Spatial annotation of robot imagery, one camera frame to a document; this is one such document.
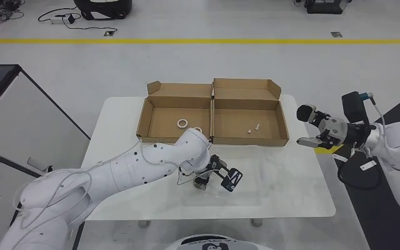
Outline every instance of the yellow stripe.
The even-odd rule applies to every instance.
[[[400,39],[47,39],[47,38],[0,38],[1,44],[400,44]]]
[[[324,149],[324,148],[319,147],[319,148],[316,148],[314,150],[315,150],[316,154],[333,154],[333,153],[335,153],[336,150],[338,150],[341,147],[342,146],[332,147],[331,149]]]

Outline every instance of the robotic arm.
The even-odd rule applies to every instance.
[[[382,124],[369,123],[364,107],[364,101],[368,99],[381,115]],[[353,156],[354,151],[363,152],[371,161],[373,161],[372,157],[376,156],[393,195],[400,204],[400,122],[388,126],[385,124],[372,93],[346,94],[342,96],[342,105],[344,115],[350,123],[317,111],[313,105],[300,106],[297,109],[297,118],[316,126],[320,134],[311,138],[299,138],[297,143],[312,148],[326,149],[344,144],[352,147],[350,157]]]
[[[242,174],[210,156],[209,141],[188,129],[173,146],[152,144],[82,169],[60,169],[29,183],[21,193],[24,210],[0,244],[0,250],[63,249],[68,230],[79,226],[103,200],[129,188],[156,181],[180,167],[205,185],[212,171],[224,168],[221,185],[233,191]]]

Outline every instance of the tape roll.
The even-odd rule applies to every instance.
[[[176,124],[179,128],[184,129],[188,126],[188,121],[185,119],[180,119]]]

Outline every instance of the open cardboard box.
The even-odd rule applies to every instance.
[[[275,82],[216,78],[213,88],[214,144],[284,146],[287,143],[289,134],[279,101],[281,88]]]
[[[136,131],[144,143],[175,143],[187,128],[201,128],[211,139],[211,84],[156,81],[147,85],[147,91]],[[187,128],[177,126],[180,119],[187,120]]]

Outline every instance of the white table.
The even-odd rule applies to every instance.
[[[87,149],[83,166],[91,166],[129,149],[144,97],[106,100]],[[174,173],[104,200],[87,220],[233,219],[329,217],[336,212],[313,149],[298,146],[308,136],[296,119],[298,105],[281,96],[290,140],[284,147],[219,146],[211,153],[244,174],[234,192],[225,191],[216,175],[206,191],[191,182],[177,186]]]

